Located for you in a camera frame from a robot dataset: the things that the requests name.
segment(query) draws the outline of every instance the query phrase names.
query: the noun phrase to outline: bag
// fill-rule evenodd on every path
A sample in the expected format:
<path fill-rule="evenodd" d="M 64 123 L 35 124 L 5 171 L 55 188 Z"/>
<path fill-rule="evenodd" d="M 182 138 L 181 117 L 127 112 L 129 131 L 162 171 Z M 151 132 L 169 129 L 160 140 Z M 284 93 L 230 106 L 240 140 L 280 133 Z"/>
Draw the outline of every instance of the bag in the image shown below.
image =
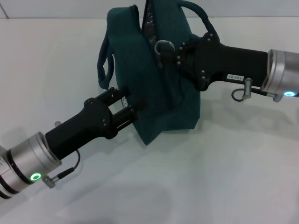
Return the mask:
<path fill-rule="evenodd" d="M 194 3 L 181 0 L 151 0 L 154 33 L 157 40 L 168 40 L 178 49 L 192 34 L 181 7 L 195 11 L 208 32 L 218 38 L 207 14 Z M 127 88 L 129 105 L 146 105 L 134 122 L 147 145 L 162 131 L 193 129 L 199 119 L 200 93 L 179 76 L 176 66 L 159 67 L 154 46 L 140 29 L 137 6 L 113 8 L 107 15 L 107 31 L 98 60 L 101 88 L 108 89 L 114 72 L 119 89 Z M 108 59 L 108 72 L 103 65 Z"/>

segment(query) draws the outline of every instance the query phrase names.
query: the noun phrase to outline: bolt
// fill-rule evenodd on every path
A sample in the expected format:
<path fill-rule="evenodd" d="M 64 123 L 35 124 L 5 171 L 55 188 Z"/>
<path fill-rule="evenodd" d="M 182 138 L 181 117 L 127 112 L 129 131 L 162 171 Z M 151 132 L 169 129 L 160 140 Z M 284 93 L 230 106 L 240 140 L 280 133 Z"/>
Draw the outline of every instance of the bolt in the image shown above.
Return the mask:
<path fill-rule="evenodd" d="M 55 125 L 55 127 L 57 127 L 57 126 L 61 125 L 61 122 L 60 121 L 56 121 L 54 125 Z"/>

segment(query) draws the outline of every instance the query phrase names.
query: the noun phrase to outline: white table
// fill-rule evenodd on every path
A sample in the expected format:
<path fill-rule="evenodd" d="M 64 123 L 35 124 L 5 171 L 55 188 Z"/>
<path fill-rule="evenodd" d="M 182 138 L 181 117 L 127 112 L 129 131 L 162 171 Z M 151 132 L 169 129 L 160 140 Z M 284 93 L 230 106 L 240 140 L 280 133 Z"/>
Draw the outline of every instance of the white table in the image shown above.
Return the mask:
<path fill-rule="evenodd" d="M 189 22 L 205 33 L 199 19 Z M 299 52 L 299 18 L 211 22 L 228 46 Z M 0 20 L 0 145 L 48 132 L 103 92 L 96 64 L 105 30 L 101 19 Z M 93 140 L 75 173 L 55 189 L 38 181 L 7 201 L 0 223 L 298 223 L 299 100 L 253 95 L 237 103 L 230 93 L 239 87 L 218 82 L 202 93 L 195 130 L 163 133 L 147 147 L 133 126 Z"/>

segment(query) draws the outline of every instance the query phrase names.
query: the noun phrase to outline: bag handle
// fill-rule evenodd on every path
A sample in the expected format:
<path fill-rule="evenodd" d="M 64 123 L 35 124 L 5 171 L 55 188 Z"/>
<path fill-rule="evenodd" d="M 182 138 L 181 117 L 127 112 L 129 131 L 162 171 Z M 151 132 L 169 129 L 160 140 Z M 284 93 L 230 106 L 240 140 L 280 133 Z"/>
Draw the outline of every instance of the bag handle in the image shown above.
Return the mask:
<path fill-rule="evenodd" d="M 99 77 L 99 84 L 102 89 L 108 89 L 109 83 L 112 79 L 113 72 L 114 72 L 114 59 L 113 59 L 113 51 L 111 46 L 109 45 L 109 38 L 106 32 L 104 41 L 101 46 L 101 50 L 99 53 L 98 59 L 98 77 Z M 108 73 L 105 74 L 104 64 L 108 59 Z"/>
<path fill-rule="evenodd" d="M 216 30 L 214 29 L 213 25 L 209 21 L 209 18 L 207 16 L 206 12 L 200 6 L 196 5 L 193 2 L 188 2 L 188 1 L 184 1 L 184 0 L 179 0 L 178 5 L 181 7 L 188 8 L 188 9 L 192 10 L 193 12 L 195 12 L 201 18 L 207 31 L 210 34 L 213 34 L 213 36 L 216 38 L 217 41 L 220 41 L 219 36 L 218 36 Z"/>

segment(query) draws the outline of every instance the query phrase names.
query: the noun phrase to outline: metal cylinder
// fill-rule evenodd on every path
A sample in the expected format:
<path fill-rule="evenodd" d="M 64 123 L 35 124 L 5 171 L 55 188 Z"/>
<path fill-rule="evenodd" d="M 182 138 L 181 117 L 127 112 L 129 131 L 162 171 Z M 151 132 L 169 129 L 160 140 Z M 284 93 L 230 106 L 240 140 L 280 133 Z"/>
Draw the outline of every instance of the metal cylinder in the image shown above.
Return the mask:
<path fill-rule="evenodd" d="M 0 204 L 61 165 L 37 133 L 0 156 Z"/>
<path fill-rule="evenodd" d="M 261 90 L 280 95 L 286 92 L 297 95 L 299 93 L 299 54 L 270 50 L 267 77 Z"/>
<path fill-rule="evenodd" d="M 245 89 L 244 89 L 244 94 L 242 99 L 250 99 L 251 98 L 251 87 L 252 87 L 252 79 L 251 78 L 246 78 L 245 79 Z"/>

